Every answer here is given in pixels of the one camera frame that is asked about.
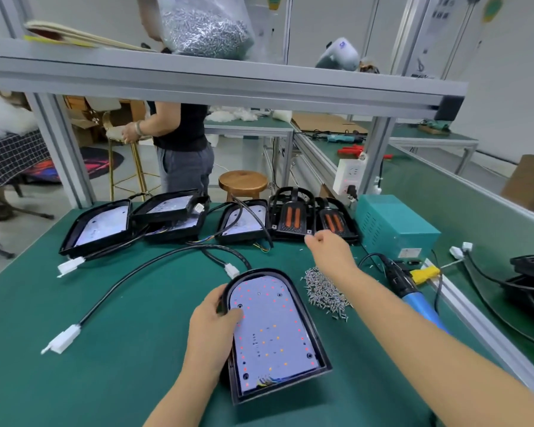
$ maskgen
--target teal power supply box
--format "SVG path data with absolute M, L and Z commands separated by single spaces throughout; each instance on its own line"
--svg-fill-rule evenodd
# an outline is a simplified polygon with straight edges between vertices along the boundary
M 368 253 L 404 262 L 410 270 L 421 268 L 441 235 L 394 195 L 361 195 L 355 219 Z

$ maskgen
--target orange strip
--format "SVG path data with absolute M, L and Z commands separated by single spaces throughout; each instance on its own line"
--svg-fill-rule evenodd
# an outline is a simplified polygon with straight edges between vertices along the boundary
M 334 215 L 334 221 L 336 222 L 338 232 L 344 232 L 344 228 L 342 227 L 342 222 L 340 221 L 340 217 L 338 217 L 338 214 Z
M 301 227 L 301 209 L 297 208 L 295 210 L 295 229 L 299 229 Z
M 336 232 L 336 228 L 334 227 L 333 220 L 330 218 L 330 216 L 328 214 L 325 214 L 325 218 L 328 229 L 330 229 L 331 232 Z
M 293 218 L 293 209 L 291 207 L 287 208 L 287 220 L 285 221 L 285 226 L 287 228 L 291 227 L 291 219 Z

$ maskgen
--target bracelet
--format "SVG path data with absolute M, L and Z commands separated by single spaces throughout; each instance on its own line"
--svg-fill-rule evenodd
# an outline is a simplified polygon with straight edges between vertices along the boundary
M 144 136 L 144 133 L 141 131 L 141 121 L 137 121 L 134 124 L 134 129 L 136 131 L 136 134 L 139 136 Z

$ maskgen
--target power outlet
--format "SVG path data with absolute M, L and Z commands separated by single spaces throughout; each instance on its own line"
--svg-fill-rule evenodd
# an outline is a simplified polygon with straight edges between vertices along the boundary
M 360 188 L 362 176 L 366 169 L 366 159 L 341 159 L 338 163 L 333 190 L 339 195 L 345 195 L 348 186 Z

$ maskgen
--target gray pants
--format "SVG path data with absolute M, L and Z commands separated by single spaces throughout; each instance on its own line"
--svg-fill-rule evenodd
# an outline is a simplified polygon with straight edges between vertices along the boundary
M 208 193 L 209 174 L 214 169 L 214 150 L 209 143 L 202 151 L 156 148 L 162 192 L 199 189 Z

